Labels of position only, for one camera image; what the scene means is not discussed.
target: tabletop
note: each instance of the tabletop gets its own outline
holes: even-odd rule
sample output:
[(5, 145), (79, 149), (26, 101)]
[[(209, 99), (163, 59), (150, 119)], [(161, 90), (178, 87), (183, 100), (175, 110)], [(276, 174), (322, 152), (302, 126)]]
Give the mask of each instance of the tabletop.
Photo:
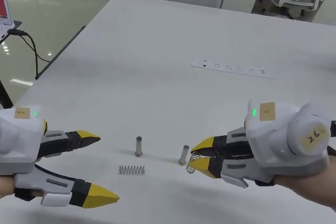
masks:
[[(40, 165), (120, 196), (96, 209), (0, 201), (3, 222), (317, 223), (335, 213), (280, 186), (242, 189), (177, 164), (183, 145), (241, 127), (250, 98), (320, 102), (336, 119), (336, 27), (160, 0), (111, 0), (17, 105), (41, 105), (51, 130), (99, 143)], [(264, 68), (274, 79), (192, 67)], [(142, 137), (143, 156), (134, 156)], [(119, 165), (145, 174), (119, 175)]]

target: floor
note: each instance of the floor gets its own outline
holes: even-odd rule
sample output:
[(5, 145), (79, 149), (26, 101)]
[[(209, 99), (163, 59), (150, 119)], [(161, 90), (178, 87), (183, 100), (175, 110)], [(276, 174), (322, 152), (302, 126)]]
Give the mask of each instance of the floor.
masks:
[[(109, 0), (7, 0), (20, 29), (33, 37), (38, 53), (52, 59)], [(39, 62), (41, 70), (46, 64)], [(35, 81), (35, 58), (23, 40), (9, 37), (0, 46), (0, 80), (15, 103)]]

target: compression spring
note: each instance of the compression spring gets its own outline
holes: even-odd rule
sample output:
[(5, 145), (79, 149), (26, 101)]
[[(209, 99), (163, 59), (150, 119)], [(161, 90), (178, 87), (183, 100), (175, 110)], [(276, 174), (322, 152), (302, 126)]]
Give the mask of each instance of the compression spring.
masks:
[(197, 152), (194, 152), (192, 155), (191, 155), (191, 157), (190, 157), (190, 159), (189, 159), (189, 162), (188, 162), (188, 165), (187, 165), (187, 172), (188, 173), (194, 173), (195, 172), (195, 168), (192, 168), (192, 167), (190, 167), (190, 162), (191, 161), (194, 161), (194, 160), (197, 160), (197, 159), (199, 159), (199, 158), (201, 158), (201, 155), (199, 154), (199, 153), (197, 153)]
[(144, 166), (119, 165), (119, 174), (141, 175), (145, 173)]

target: metal cylinder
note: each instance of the metal cylinder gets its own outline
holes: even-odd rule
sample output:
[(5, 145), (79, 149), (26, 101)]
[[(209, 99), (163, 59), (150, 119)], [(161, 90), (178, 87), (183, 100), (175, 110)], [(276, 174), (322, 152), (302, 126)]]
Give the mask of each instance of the metal cylinder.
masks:
[(182, 150), (181, 157), (180, 157), (180, 159), (178, 160), (178, 164), (179, 164), (179, 165), (185, 165), (185, 163), (186, 163), (185, 160), (186, 160), (186, 158), (187, 158), (188, 151), (189, 151), (189, 146), (188, 146), (188, 145), (184, 145), (184, 146), (183, 146), (183, 150)]
[(135, 147), (135, 156), (136, 157), (141, 157), (142, 156), (142, 151), (141, 151), (141, 148), (142, 148), (142, 137), (138, 136), (136, 137), (136, 147)]

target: power strip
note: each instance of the power strip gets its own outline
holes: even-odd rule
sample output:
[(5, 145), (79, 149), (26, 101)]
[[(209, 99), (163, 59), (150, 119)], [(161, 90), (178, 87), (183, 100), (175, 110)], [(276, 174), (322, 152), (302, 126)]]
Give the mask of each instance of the power strip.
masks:
[(199, 60), (199, 59), (193, 60), (192, 66), (195, 68), (203, 68), (208, 70), (243, 74), (246, 76), (274, 79), (272, 74), (269, 71), (266, 71), (265, 68), (243, 67), (240, 65), (233, 65), (228, 63), (220, 63), (217, 61)]

